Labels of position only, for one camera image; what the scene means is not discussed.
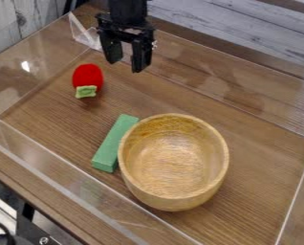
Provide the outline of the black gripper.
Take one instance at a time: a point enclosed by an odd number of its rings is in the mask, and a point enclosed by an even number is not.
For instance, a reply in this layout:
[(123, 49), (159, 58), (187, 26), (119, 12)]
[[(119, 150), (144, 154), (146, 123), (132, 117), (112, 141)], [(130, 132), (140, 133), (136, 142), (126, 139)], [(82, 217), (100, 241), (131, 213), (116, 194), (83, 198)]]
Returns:
[(155, 28), (147, 13), (99, 13), (98, 33), (110, 64), (123, 58), (122, 42), (132, 43), (132, 72), (142, 72), (152, 62)]

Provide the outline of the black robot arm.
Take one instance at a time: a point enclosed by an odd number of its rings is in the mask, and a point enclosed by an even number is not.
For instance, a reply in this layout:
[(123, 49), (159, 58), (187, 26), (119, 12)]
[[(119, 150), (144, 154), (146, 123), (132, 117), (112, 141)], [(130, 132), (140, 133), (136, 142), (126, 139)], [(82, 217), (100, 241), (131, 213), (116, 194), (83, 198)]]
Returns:
[(132, 72), (140, 73), (152, 63), (155, 28), (146, 20), (150, 0), (108, 0), (108, 13), (98, 13), (98, 34), (110, 64), (122, 60), (122, 43), (132, 45)]

